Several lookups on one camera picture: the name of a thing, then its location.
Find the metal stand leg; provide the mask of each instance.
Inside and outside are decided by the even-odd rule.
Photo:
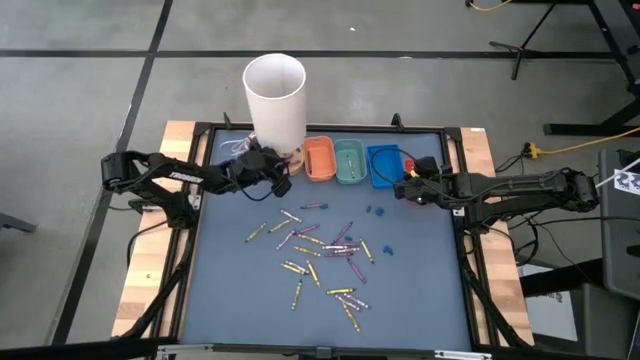
[[[38,225],[33,225],[26,221],[22,221],[20,219],[14,218],[13,216],[0,213],[0,228],[16,229],[16,230],[32,233],[36,231],[37,227]]]
[[[522,293],[524,297],[545,295],[552,292],[560,292],[576,288],[585,282],[589,282],[584,274],[587,274],[591,281],[602,286],[603,268],[602,258],[585,261],[576,266],[566,266],[555,270],[523,276],[520,278]]]
[[[627,254],[640,258],[640,245],[633,245],[633,246],[627,247]]]
[[[529,36],[527,36],[527,38],[524,40],[522,45],[520,45],[520,47],[503,44],[495,41],[489,41],[489,45],[491,46],[501,47],[509,51],[516,52],[516,60],[513,66],[513,71],[511,72],[511,80],[516,80],[518,78],[518,71],[520,70],[520,64],[522,63],[523,58],[525,57],[532,58],[532,57],[535,57],[536,54],[540,53],[539,51],[527,49],[527,45],[529,44],[529,41],[531,41],[531,39],[533,38],[533,35],[535,35],[535,33],[540,28],[540,26],[542,26],[542,23],[547,19],[547,17],[549,16],[553,8],[556,7],[557,4],[558,4],[558,0],[554,0],[553,3],[551,3],[551,6],[549,6],[547,11],[544,13],[544,15],[542,15],[542,18],[540,18],[540,21],[538,21],[538,23],[536,24],[536,27],[533,28],[533,31],[531,31]]]
[[[635,129],[637,126],[623,126],[623,124],[638,115],[640,115],[640,98],[635,98],[599,125],[545,124],[543,129],[547,135],[613,136]],[[640,137],[640,132],[629,134],[629,136]]]

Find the black clamp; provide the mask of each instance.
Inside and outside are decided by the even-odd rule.
[[[400,114],[393,114],[393,118],[391,118],[391,126],[395,126],[398,132],[404,131],[404,125],[402,125],[402,118],[400,117]]]

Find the blue bowl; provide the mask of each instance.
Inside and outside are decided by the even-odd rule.
[[[398,145],[373,145],[367,146],[367,154],[369,156],[369,172],[371,173],[371,184],[376,189],[391,189],[393,183],[381,178],[373,170],[374,165],[376,170],[380,172],[385,178],[396,182],[402,180],[404,176],[404,170],[402,169],[402,161],[400,160],[400,152],[396,151]]]

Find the power cord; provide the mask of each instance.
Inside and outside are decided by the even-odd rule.
[[[625,137],[625,136],[627,136],[629,134],[633,134],[633,133],[638,132],[638,131],[640,131],[640,127],[637,127],[635,129],[631,129],[631,130],[626,131],[626,132],[623,132],[622,134],[609,136],[609,137],[598,139],[598,140],[588,141],[586,143],[582,143],[582,144],[578,144],[578,145],[574,145],[574,146],[569,146],[569,147],[566,147],[566,148],[562,148],[562,149],[558,149],[558,150],[552,150],[552,151],[542,150],[539,147],[536,147],[536,145],[534,143],[526,143],[525,144],[525,148],[527,149],[526,156],[528,158],[530,158],[530,159],[537,159],[538,157],[540,157],[540,155],[560,154],[560,153],[563,153],[563,152],[577,150],[577,149],[581,149],[583,147],[587,147],[587,146],[591,146],[591,145],[595,145],[595,144],[600,144],[600,143],[603,143],[603,142],[606,142],[606,141],[619,139],[621,137]]]
[[[515,165],[518,161],[520,161],[520,175],[524,175],[524,158],[526,157],[527,151],[528,151],[528,147],[527,147],[527,144],[525,144],[525,146],[520,151],[520,154],[514,155],[508,158],[505,162],[503,162],[501,165],[496,167],[494,170],[495,173],[499,174],[499,173],[505,172],[509,170],[513,165]]]
[[[129,268],[129,265],[131,264],[131,253],[133,250],[133,242],[136,240],[136,238],[144,233],[146,233],[147,231],[153,230],[157,227],[160,227],[164,224],[167,223],[167,220],[163,221],[163,222],[159,222],[155,225],[151,225],[147,228],[144,228],[140,231],[138,231],[137,233],[133,234],[133,236],[131,237],[131,239],[129,239],[129,243],[127,244],[127,269]]]
[[[515,251],[516,249],[516,243],[513,241],[513,238],[511,237],[511,235],[509,235],[507,232],[502,231],[500,229],[494,228],[494,227],[490,227],[489,230],[491,231],[495,231],[495,232],[499,232],[500,234],[506,236],[507,238],[509,238],[509,241],[511,241],[511,249],[513,251]]]
[[[529,253],[529,256],[527,256],[524,260],[522,261],[518,261],[516,263],[516,266],[524,266],[528,263],[531,262],[531,260],[533,260],[533,258],[538,254],[538,250],[540,249],[540,236],[538,234],[538,229],[536,229],[536,227],[533,225],[532,220],[528,219],[527,223],[529,224],[529,226],[531,227],[531,231],[533,232],[533,236],[534,239],[529,241],[528,243],[520,246],[519,248],[515,249],[515,251],[513,252],[514,256],[518,256],[520,255],[520,252],[528,247],[533,247],[531,249],[531,252]]]
[[[595,284],[595,282],[593,280],[591,280],[591,278],[589,277],[589,275],[587,275],[587,273],[585,273],[580,266],[578,266],[578,264],[576,264],[575,262],[573,262],[573,260],[569,259],[569,257],[567,255],[565,255],[565,253],[562,251],[562,249],[560,248],[560,245],[558,245],[558,242],[556,241],[556,238],[553,237],[553,234],[551,233],[551,231],[549,229],[547,229],[546,226],[544,226],[544,223],[538,223],[535,220],[532,220],[533,222],[533,226],[540,226],[541,228],[543,228],[547,234],[549,234],[549,237],[551,237],[551,241],[553,241],[553,244],[556,246],[556,249],[558,249],[558,252],[560,253],[560,255],[562,255],[562,257],[567,260],[568,262],[571,263],[571,265],[575,266],[576,269],[578,269],[578,271],[580,271],[580,273],[582,274],[582,276],[584,276],[584,278],[590,282],[591,284]]]
[[[519,222],[517,225],[509,226],[509,230],[513,230],[513,229],[515,229],[515,228],[517,228],[517,227],[520,227],[521,225],[526,224],[526,223],[528,222],[528,220],[531,220],[531,219],[535,218],[536,216],[538,216],[538,215],[542,214],[543,212],[544,212],[544,210],[540,210],[540,211],[536,212],[535,214],[531,215],[530,217],[526,217],[526,216],[524,216],[524,215],[520,215],[520,216],[522,216],[525,220],[524,220],[524,221]]]

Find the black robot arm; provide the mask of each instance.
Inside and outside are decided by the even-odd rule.
[[[443,171],[435,159],[418,159],[414,171],[393,186],[398,199],[419,204],[434,203],[443,209],[465,208],[468,230],[486,231],[497,220],[560,208],[588,212],[598,204],[593,179],[564,168],[544,174],[487,177],[482,174]],[[502,197],[502,201],[486,202]]]
[[[217,165],[198,166],[169,158],[160,153],[123,151],[105,156],[102,161],[102,185],[117,194],[131,192],[161,207],[171,228],[188,229],[194,225],[195,212],[189,194],[170,192],[153,179],[170,178],[197,184],[213,194],[236,192],[260,181],[271,182],[271,190],[282,197],[291,188],[287,164],[269,148],[253,143],[236,159]]]

